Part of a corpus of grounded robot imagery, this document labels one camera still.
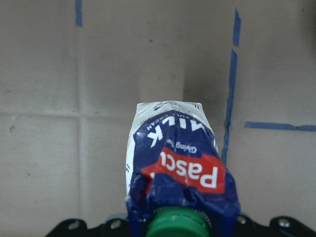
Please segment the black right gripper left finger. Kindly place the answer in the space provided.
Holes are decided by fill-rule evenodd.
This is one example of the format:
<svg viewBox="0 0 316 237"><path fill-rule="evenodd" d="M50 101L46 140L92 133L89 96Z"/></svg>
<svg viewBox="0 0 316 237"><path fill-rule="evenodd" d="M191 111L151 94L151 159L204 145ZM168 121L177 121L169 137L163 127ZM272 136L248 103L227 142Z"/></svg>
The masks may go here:
<svg viewBox="0 0 316 237"><path fill-rule="evenodd" d="M46 237L127 237L128 221L122 218L106 220L94 228L88 228L82 219L66 219L57 224Z"/></svg>

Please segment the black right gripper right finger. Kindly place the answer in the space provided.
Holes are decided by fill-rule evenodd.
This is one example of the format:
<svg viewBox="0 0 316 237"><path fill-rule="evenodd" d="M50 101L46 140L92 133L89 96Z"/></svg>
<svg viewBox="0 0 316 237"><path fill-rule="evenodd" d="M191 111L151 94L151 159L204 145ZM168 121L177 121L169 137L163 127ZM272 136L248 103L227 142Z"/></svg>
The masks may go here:
<svg viewBox="0 0 316 237"><path fill-rule="evenodd" d="M264 226L248 216L241 214L237 218L234 237L315 237L315 230L299 220L289 216L278 216Z"/></svg>

